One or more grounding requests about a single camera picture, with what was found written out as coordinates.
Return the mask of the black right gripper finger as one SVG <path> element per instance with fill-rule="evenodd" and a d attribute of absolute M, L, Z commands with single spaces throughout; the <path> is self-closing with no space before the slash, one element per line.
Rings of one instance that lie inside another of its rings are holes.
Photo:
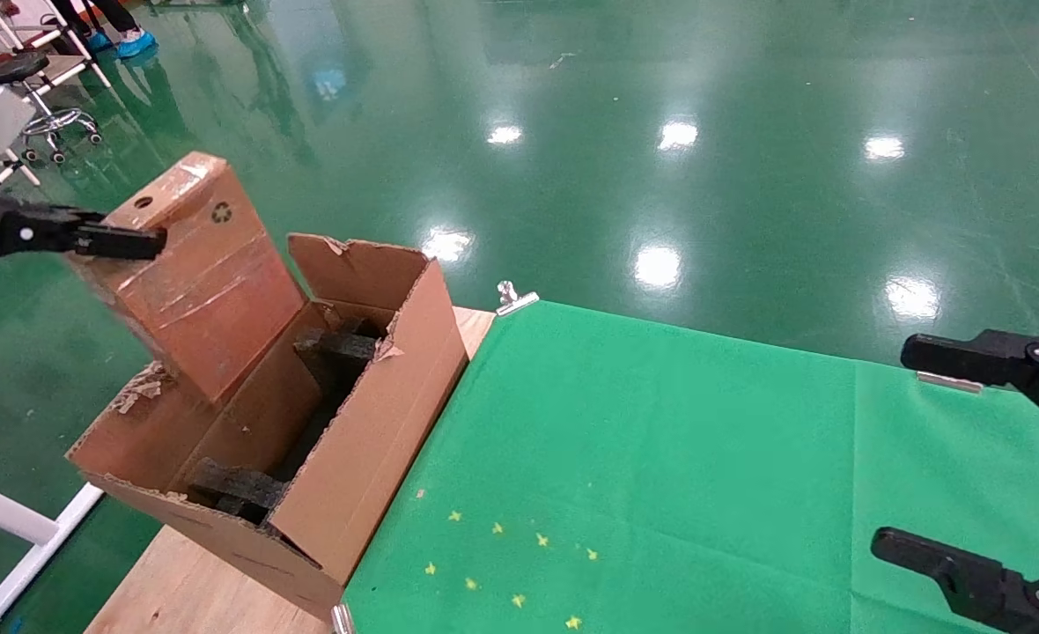
<path fill-rule="evenodd" d="M 957 616 L 1006 633 L 1039 633 L 1039 579 L 1028 580 L 998 559 L 896 528 L 875 531 L 871 553 L 933 580 Z"/>
<path fill-rule="evenodd" d="M 969 341 L 914 334 L 903 342 L 905 368 L 986 386 L 1011 386 L 1039 407 L 1039 335 L 986 329 Z"/>

